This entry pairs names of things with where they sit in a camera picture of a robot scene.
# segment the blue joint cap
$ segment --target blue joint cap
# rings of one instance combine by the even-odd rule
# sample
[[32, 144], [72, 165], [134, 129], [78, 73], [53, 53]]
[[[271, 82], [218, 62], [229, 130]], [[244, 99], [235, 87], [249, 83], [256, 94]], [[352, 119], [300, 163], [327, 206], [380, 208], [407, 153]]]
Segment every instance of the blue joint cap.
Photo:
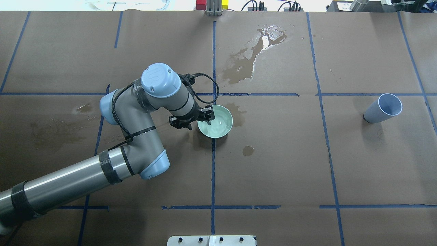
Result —
[[181, 84], [179, 75], [164, 63], [150, 65], [141, 75], [142, 88], [156, 98], [173, 96]]
[[159, 174], [167, 171], [170, 167], [170, 161], [168, 160], [166, 150], [164, 151], [142, 172], [139, 173], [142, 179], [151, 179]]
[[112, 114], [112, 98], [114, 97], [115, 91], [105, 95], [100, 99], [100, 112], [103, 117], [105, 117], [106, 121], [111, 125], [117, 125], [114, 119], [114, 115]]

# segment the bowl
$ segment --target bowl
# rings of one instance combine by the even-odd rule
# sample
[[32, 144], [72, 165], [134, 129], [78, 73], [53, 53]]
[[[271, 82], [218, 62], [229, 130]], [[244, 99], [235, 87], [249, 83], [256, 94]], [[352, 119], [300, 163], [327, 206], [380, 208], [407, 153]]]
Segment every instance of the bowl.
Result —
[[211, 120], [211, 125], [203, 121], [197, 121], [200, 132], [210, 138], [223, 137], [229, 133], [234, 123], [231, 112], [223, 106], [213, 105], [215, 119]]

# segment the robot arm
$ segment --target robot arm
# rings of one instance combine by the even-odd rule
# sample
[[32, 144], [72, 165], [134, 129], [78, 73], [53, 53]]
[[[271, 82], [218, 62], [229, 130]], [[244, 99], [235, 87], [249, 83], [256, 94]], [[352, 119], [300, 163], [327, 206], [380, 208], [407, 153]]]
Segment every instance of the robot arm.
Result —
[[168, 65], [156, 63], [128, 88], [104, 96], [102, 115], [109, 123], [120, 125], [126, 144], [1, 192], [0, 235], [135, 174], [150, 179], [165, 172], [170, 162], [150, 112], [164, 107], [172, 114], [170, 125], [177, 129], [191, 130], [190, 122], [195, 120], [209, 123], [214, 119], [212, 106], [202, 109], [197, 104], [185, 87], [192, 83], [189, 74], [179, 75]]

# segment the yellow object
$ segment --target yellow object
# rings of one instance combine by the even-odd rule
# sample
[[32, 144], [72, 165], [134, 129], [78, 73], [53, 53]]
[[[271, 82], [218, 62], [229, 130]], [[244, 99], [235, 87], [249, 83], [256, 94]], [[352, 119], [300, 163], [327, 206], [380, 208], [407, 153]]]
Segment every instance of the yellow object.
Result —
[[222, 8], [228, 9], [229, 0], [222, 0]]

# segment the red object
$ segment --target red object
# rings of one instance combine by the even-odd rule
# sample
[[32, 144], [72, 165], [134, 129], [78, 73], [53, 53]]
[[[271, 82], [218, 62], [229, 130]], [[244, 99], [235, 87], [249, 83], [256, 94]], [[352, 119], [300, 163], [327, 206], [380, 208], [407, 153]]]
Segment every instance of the red object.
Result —
[[206, 10], [206, 0], [196, 0], [197, 10]]

